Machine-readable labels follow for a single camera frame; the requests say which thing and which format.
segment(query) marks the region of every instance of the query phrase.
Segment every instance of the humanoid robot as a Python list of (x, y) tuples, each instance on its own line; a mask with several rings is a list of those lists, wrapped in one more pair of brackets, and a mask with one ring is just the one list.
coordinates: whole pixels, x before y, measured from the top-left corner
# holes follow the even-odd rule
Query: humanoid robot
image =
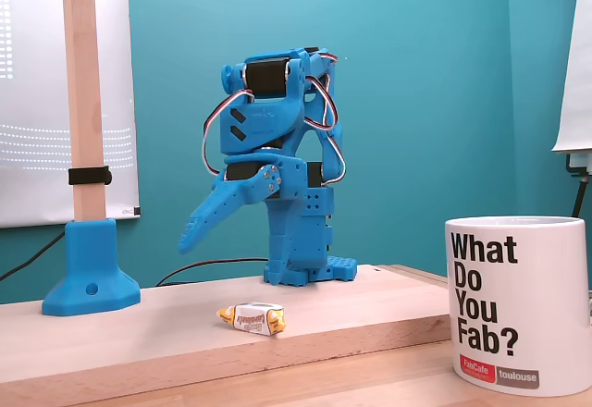
[[(242, 205), (264, 201), (270, 231), (266, 282), (302, 286), (355, 278), (355, 260), (327, 256), (333, 238), (327, 219), (334, 209), (329, 185), (346, 172), (332, 98), (337, 61), (325, 49), (301, 48), (223, 67), (222, 84), (229, 96), (203, 124), (203, 162), (216, 179), (212, 193), (185, 226), (181, 253), (195, 248)], [(221, 152), (227, 155), (222, 171), (210, 166), (205, 151), (208, 131), (218, 117)], [(296, 156), (309, 130), (321, 143), (322, 162)]]

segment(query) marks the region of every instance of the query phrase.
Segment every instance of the coffee mug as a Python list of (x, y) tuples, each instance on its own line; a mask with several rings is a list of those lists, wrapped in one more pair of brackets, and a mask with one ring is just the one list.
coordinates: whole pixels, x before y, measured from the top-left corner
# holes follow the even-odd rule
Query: coffee mug
[(561, 396), (592, 386), (586, 227), (493, 216), (446, 223), (453, 365), (477, 386)]

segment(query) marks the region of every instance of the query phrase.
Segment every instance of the turquoise wall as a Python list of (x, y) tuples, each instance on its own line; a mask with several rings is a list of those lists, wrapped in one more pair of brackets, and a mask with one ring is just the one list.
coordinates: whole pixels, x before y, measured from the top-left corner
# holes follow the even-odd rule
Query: turquoise wall
[[(200, 160), (220, 68), (323, 45), (340, 56), (337, 103), (349, 173), (336, 186), (332, 252), (444, 274), (443, 224), (515, 207), (508, 0), (129, 0), (142, 218), (119, 222), (122, 268), (143, 287), (189, 262), (267, 254), (265, 207), (241, 209), (191, 255), (186, 217), (212, 178)], [(212, 137), (212, 158), (217, 137)], [(310, 141), (303, 155), (315, 160)], [(2, 268), (58, 228), (0, 231)], [(262, 264), (183, 279), (259, 274)], [(44, 297), (64, 274), (61, 243), (0, 284), (0, 302)]]
[[(517, 212), (570, 216), (578, 181), (552, 153), (559, 130), (575, 0), (510, 0)], [(592, 248), (592, 197), (580, 217)]]

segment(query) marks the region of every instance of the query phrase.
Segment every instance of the white screen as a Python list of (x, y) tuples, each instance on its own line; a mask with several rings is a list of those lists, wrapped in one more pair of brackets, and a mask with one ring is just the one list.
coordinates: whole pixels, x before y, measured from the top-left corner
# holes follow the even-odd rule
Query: white screen
[[(128, 0), (96, 0), (107, 216), (139, 206)], [(0, 227), (74, 218), (63, 0), (0, 0)]]
[(561, 125), (554, 151), (592, 150), (592, 0), (577, 0)]

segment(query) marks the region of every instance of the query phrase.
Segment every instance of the candy wrapper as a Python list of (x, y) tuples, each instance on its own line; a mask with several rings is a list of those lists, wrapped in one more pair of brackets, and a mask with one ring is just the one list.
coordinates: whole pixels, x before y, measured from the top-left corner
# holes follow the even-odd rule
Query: candy wrapper
[(276, 303), (249, 302), (221, 308), (217, 312), (227, 324), (238, 330), (271, 336), (284, 331), (284, 308)]

